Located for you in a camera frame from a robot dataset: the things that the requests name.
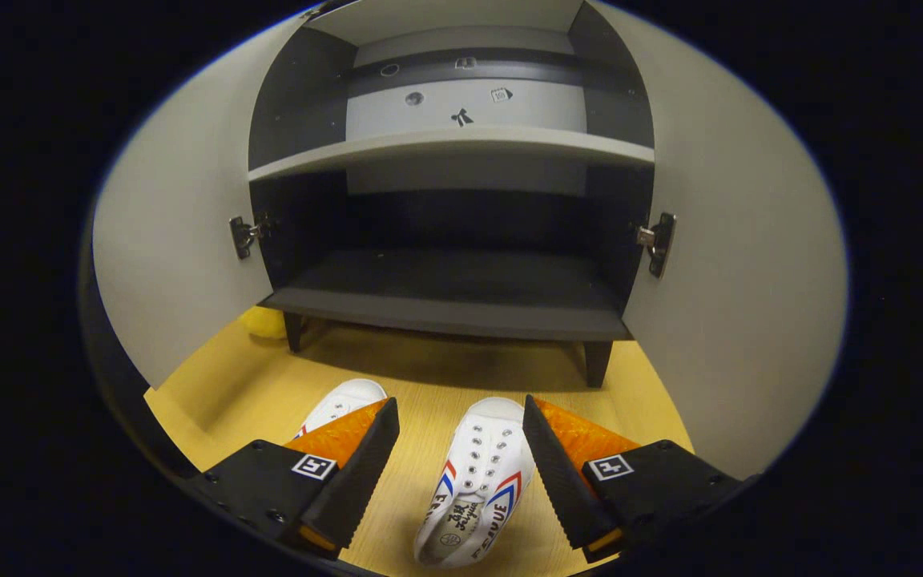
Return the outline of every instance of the shelf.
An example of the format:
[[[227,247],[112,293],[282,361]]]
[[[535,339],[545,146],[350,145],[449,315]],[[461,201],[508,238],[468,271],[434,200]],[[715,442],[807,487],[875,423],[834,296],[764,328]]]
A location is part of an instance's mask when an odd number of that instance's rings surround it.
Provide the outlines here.
[[[535,153],[616,165],[653,164],[652,147],[574,131],[535,127],[446,128],[355,139],[272,161],[248,171],[249,180],[328,171],[369,160],[436,152]]]
[[[592,262],[538,252],[334,251],[260,306],[451,335],[630,339]]]

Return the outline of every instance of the gray shelf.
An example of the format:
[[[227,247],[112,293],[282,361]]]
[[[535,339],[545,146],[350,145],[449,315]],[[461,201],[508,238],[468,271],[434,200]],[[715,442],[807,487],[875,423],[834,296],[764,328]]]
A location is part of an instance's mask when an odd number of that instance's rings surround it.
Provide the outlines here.
[[[540,252],[333,251],[260,306],[434,333],[551,341],[630,339],[592,260]]]

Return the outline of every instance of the open cabinet door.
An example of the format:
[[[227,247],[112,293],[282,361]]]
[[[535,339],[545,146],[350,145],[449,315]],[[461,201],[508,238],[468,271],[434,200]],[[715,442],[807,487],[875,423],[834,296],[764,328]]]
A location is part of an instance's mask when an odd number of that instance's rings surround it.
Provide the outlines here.
[[[664,30],[590,4],[651,98],[651,225],[677,216],[663,276],[644,255],[623,321],[697,454],[728,474],[757,474],[801,430],[838,357],[848,279],[832,195],[746,84]]]
[[[248,133],[261,82],[305,18],[292,16],[187,81],[133,135],[95,208],[99,291],[151,387],[272,286],[257,246],[239,259],[228,221],[252,224]]]

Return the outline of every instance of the wooden floor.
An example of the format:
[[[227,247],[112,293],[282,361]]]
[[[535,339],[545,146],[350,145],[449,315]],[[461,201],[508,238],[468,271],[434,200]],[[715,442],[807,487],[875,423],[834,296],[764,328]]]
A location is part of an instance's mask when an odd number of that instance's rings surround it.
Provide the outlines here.
[[[227,326],[158,389],[144,394],[173,442],[205,469],[252,439],[285,443],[312,407],[351,377],[371,377],[398,399],[401,433],[349,549],[341,559],[385,575],[435,575],[413,561],[413,540],[443,467],[451,434],[484,397],[532,393],[648,443],[692,450],[677,410],[634,342],[615,343],[602,389],[586,387],[582,347],[439,337],[310,321],[293,357],[286,340]],[[538,478],[477,565],[457,576],[571,575],[572,551]]]

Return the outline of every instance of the cabinet leg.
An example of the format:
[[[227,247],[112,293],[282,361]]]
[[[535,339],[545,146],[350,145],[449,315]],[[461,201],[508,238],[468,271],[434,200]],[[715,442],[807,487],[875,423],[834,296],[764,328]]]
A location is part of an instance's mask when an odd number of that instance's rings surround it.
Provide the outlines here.
[[[586,351],[586,383],[595,389],[604,384],[607,362],[611,360],[611,341],[590,341],[582,343]]]
[[[290,312],[283,313],[283,321],[287,325],[287,344],[290,352],[301,351],[301,315]]]

